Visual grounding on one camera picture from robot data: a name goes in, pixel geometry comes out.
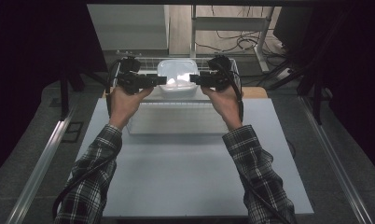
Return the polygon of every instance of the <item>plaid shirt sleeve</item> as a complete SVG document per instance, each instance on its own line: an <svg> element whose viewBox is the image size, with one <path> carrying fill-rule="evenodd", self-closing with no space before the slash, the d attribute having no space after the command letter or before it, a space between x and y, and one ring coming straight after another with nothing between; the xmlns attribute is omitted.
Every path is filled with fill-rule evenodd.
<svg viewBox="0 0 375 224"><path fill-rule="evenodd" d="M223 141L242 175L240 178L245 189L243 202L248 209L250 223L282 223L250 192L252 187L290 223L296 223L294 205L286 197L283 180L271 168L273 157L261 147L252 126L243 126L225 134Z"/></svg>
<svg viewBox="0 0 375 224"><path fill-rule="evenodd" d="M76 161L67 185L121 150L121 131L106 124L86 153ZM106 193L116 170L112 160L98 172L83 180L62 201L54 223L100 223L106 204Z"/></svg>

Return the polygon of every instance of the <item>floor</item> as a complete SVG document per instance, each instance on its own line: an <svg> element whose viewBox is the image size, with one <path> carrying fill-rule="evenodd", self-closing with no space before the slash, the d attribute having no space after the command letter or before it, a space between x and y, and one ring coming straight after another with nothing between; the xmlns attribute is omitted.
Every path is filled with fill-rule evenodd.
<svg viewBox="0 0 375 224"><path fill-rule="evenodd" d="M188 24L190 12L189 7L174 7L171 10L172 28L170 55L157 55L156 52L147 54L149 57L183 57L188 55L189 39L186 35L188 29L176 29L181 27L177 22ZM261 7L250 8L250 13L261 14ZM210 7L203 7L198 10L199 13L212 14ZM235 16L240 13L248 13L248 8L221 8L215 7L216 15ZM224 36L239 35L233 33L220 33ZM234 40L219 39L216 32L198 34L197 42L202 45L211 45L218 49L227 49L235 46ZM268 45L271 51L282 52L279 43L274 37L268 38ZM213 54L214 51L208 48L198 48L199 56ZM117 56L113 52L105 52L105 59L112 63ZM262 76L257 59L253 52L232 54L230 57L237 62L239 72L241 73L245 86L268 86L277 80L277 77L261 81ZM282 59L274 59L274 64L281 62ZM34 197L31 206L27 208L23 223L51 223L51 206L57 194L63 188L66 182L71 166L76 159L80 143L83 140L85 131L90 123L91 114L96 101L102 96L104 88L90 78L82 76L86 88L83 92L70 91L70 96L76 96L76 112L71 122L76 125L81 124L80 134L67 133L50 167L40 185L37 194ZM294 155L295 163L299 174L307 190L307 194L314 210L313 215L298 216L299 223L323 224L323 223L359 223L354 211L347 200L343 188L332 169L329 159L326 156L320 140L315 135L313 126L305 113L305 110L296 95L295 88L299 80L295 80L283 87L268 91L272 99L278 118L288 140L291 152ZM16 201L21 195L27 179L34 170L43 148L45 148L54 127L60 118L60 85L53 83L47 86L42 93L42 104L37 110L34 119L21 138L20 142L12 152L4 166L0 170L0 223L5 223L10 211L13 209ZM341 163L356 187L362 201L368 209L368 213L375 223L375 168L371 164L362 149L357 145L354 139L346 132L339 121L335 118L332 111L327 106L327 101L322 103L321 115L323 118L323 128L327 133L329 141L335 148ZM182 220L113 220L103 219L102 223L244 223L245 219L240 218L195 218Z"/></svg>

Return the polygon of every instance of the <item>finger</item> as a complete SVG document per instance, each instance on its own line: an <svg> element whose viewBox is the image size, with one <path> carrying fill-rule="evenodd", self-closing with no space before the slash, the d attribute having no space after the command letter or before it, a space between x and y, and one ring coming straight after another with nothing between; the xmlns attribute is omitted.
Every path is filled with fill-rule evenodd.
<svg viewBox="0 0 375 224"><path fill-rule="evenodd" d="M204 95L207 95L207 96L210 96L214 92L209 87L203 87L203 86L201 86L201 91Z"/></svg>

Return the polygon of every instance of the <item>white board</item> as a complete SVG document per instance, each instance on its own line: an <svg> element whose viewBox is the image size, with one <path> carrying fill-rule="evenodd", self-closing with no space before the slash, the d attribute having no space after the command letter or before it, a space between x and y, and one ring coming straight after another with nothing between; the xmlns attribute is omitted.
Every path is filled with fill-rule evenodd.
<svg viewBox="0 0 375 224"><path fill-rule="evenodd" d="M100 99L78 158L108 122ZM313 209L271 99L244 100L244 124L252 124L273 169L284 180L296 214ZM118 168L104 217L241 217L243 186L221 134L129 135L123 130Z"/></svg>

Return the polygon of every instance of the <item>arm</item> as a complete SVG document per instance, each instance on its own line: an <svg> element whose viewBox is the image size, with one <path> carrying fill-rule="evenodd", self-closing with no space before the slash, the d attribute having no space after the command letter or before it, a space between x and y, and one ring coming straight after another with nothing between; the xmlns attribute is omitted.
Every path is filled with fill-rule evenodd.
<svg viewBox="0 0 375 224"><path fill-rule="evenodd" d="M152 91L153 89L145 89L130 96L120 87L114 89L109 123L97 135L86 153L76 161L72 168L72 178L67 185L106 158L118 155L122 145L121 130L137 111L142 99ZM106 193L115 170L116 161L113 159L72 189L63 199L54 223L99 223L106 204Z"/></svg>
<svg viewBox="0 0 375 224"><path fill-rule="evenodd" d="M251 223L282 223L252 192L255 191L290 223L296 223L294 206L286 197L283 181L271 168L273 157L258 142L251 125L243 126L238 116L238 105L231 87L223 92L201 88L209 96L214 109L222 116L230 132L223 136L233 158L245 194L243 202Z"/></svg>

